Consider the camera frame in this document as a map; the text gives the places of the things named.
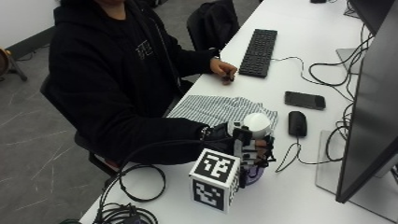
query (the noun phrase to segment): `striped cloth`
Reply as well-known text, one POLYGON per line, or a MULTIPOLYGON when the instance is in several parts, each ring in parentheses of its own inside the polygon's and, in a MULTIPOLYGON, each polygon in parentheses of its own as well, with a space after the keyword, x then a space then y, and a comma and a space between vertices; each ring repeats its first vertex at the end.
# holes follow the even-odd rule
POLYGON ((252 103, 242 97, 189 95, 167 118, 186 118, 212 127, 227 121, 243 121, 246 115, 258 112, 268 117, 274 130, 276 112, 263 108, 262 103, 252 103))

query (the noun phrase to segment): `black computer mouse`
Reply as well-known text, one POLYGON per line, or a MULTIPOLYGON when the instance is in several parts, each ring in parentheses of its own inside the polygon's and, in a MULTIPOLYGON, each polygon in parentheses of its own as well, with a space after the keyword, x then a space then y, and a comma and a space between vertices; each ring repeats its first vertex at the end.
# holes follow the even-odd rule
POLYGON ((299 111, 288 113, 288 134, 292 136, 307 136, 307 120, 299 111))

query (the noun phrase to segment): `computer monitor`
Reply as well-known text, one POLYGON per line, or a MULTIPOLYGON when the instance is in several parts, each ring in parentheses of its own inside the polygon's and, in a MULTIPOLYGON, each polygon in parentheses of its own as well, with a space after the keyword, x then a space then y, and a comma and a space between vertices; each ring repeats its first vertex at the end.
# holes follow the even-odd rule
MULTIPOLYGON (((372 35, 376 35, 394 1, 395 0, 348 0, 350 7, 354 9, 355 14, 367 26, 372 35)), ((352 52, 354 49, 336 50, 342 62, 348 59, 352 52)), ((344 67, 347 71, 350 68, 350 73, 355 75, 359 72, 359 62, 352 64, 350 64, 350 62, 351 60, 344 62, 344 67)))
POLYGON ((398 101, 394 100, 398 95, 396 24, 398 2, 388 11, 360 65, 335 194, 340 203, 348 200, 398 153, 398 101))
MULTIPOLYGON (((398 220, 398 184, 388 172, 398 163, 398 1, 360 63, 347 141, 330 141, 332 158, 316 165, 315 185, 391 221, 398 220), (375 174, 384 170, 382 178, 375 174)), ((328 134, 320 134, 318 161, 324 161, 328 134)))
POLYGON ((348 2, 371 34, 375 35, 394 0, 350 0, 348 2))

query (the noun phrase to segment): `white desk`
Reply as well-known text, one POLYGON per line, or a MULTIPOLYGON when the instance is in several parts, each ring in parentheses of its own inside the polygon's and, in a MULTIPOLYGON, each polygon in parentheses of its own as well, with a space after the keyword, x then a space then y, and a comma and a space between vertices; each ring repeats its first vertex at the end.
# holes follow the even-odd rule
MULTIPOLYGON (((304 76, 312 63, 338 63, 335 49, 352 48, 359 44, 362 23, 343 16, 346 1, 334 4, 311 4, 308 0, 266 0, 242 25, 236 35, 220 53, 224 62, 239 66, 251 38, 252 30, 278 31, 274 58, 299 57, 304 62, 304 76)), ((271 62, 268 76, 262 79, 236 75, 230 86, 220 86, 214 77, 203 75, 187 94, 240 96, 278 112, 274 130, 274 156, 258 182, 240 189, 227 215, 193 203, 189 197, 187 174, 193 163, 159 166, 166 174, 167 187, 162 196, 150 203, 131 202, 118 189, 110 190, 106 202, 133 203, 147 209, 159 223, 378 223, 386 219, 351 203, 334 201, 334 195, 314 184, 315 166, 295 161, 279 174, 274 173, 294 138, 287 135, 287 114, 299 110, 307 117, 308 133, 300 140, 303 161, 315 162, 320 130, 332 130, 348 102, 324 86, 314 85, 299 77, 299 60, 271 62), (284 91, 320 94, 327 108, 315 111, 283 104, 284 91)), ((315 68, 314 72, 328 81, 343 79, 343 66, 315 68)), ((123 178, 129 192, 138 197, 155 195, 161 189, 161 178, 155 171, 139 170, 123 178)), ((81 222, 87 224, 95 216, 98 201, 85 213, 81 222)))

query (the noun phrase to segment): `black hoodie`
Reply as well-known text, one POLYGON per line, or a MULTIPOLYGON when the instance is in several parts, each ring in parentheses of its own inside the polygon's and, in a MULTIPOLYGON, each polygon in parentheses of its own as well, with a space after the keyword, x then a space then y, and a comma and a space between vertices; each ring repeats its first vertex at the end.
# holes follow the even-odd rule
MULTIPOLYGON (((175 92, 179 77, 208 73, 212 50, 181 49, 150 7, 125 2, 137 18, 163 75, 175 92)), ((139 58, 99 6, 89 0, 61 2, 54 9, 55 33, 49 48, 47 85, 55 107, 102 157, 121 162, 141 146, 169 140, 198 140, 205 126, 187 119, 149 118, 142 99, 139 58)), ((131 161, 174 164, 198 158, 199 145, 151 147, 131 161)))

